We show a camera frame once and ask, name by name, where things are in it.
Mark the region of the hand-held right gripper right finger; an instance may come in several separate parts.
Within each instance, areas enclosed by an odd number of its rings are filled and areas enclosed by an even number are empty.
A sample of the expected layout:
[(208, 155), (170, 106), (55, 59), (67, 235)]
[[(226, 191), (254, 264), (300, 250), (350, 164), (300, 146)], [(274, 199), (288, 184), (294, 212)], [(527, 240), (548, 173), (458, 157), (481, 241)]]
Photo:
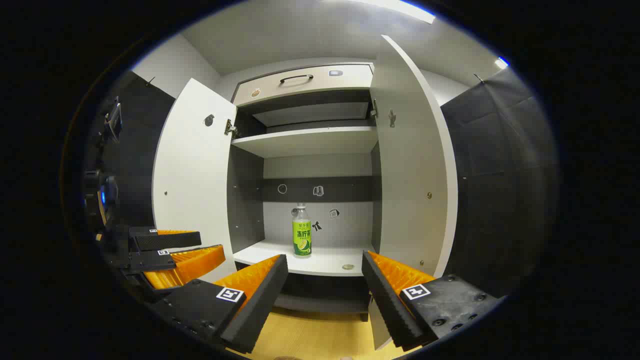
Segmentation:
[(361, 271), (391, 341), (404, 351), (450, 337), (503, 301), (461, 276), (436, 278), (374, 251), (363, 251)]

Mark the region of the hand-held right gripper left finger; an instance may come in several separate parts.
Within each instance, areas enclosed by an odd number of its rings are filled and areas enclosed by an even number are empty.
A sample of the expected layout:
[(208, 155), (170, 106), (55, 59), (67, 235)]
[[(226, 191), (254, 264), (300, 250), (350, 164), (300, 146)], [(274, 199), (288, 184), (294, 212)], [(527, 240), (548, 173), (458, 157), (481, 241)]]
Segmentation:
[(151, 303), (150, 309), (206, 346), (249, 354), (288, 273), (286, 255), (278, 254), (216, 282), (191, 280)]

